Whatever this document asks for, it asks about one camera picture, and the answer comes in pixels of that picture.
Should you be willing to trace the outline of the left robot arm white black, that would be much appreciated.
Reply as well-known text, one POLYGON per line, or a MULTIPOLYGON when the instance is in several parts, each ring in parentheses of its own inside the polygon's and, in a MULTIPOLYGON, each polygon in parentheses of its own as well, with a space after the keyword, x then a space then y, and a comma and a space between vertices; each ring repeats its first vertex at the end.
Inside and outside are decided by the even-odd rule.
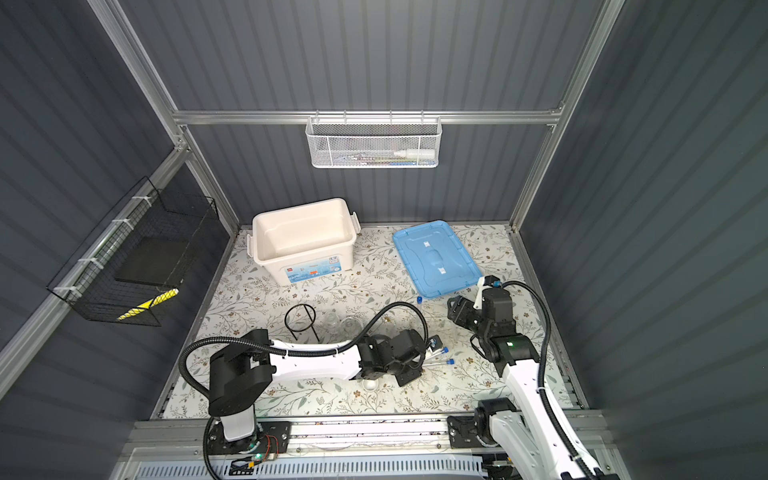
POLYGON ((241 337, 212 336, 186 346, 179 355, 181 378, 208 401, 208 415, 220 422, 226 442, 257 432, 256 400, 274 382, 332 378, 374 381, 391 375, 400 386, 419 378, 429 348, 428 324, 413 304, 396 301, 383 307, 352 339, 337 344, 299 346, 272 340, 265 329, 241 337), (395 308, 412 311, 421 329, 406 329, 393 337, 369 331, 395 308), (188 368, 196 350, 219 345, 209 360, 209 382, 203 385, 188 368))

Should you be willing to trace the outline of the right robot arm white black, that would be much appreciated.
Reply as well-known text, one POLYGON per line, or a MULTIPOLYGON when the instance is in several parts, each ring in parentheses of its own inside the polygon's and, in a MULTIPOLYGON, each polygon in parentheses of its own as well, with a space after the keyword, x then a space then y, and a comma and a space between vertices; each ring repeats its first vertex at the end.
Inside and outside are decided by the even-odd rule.
POLYGON ((546 361, 552 320, 537 292, 520 281, 489 275, 478 280, 476 299, 461 295, 447 302, 447 316, 472 333, 470 344, 491 363, 509 398, 483 400, 474 414, 474 428, 484 444, 503 448, 523 479, 617 479, 600 466, 546 385, 546 361), (526 290, 538 303, 544 339, 536 348, 517 331, 509 287, 526 290))

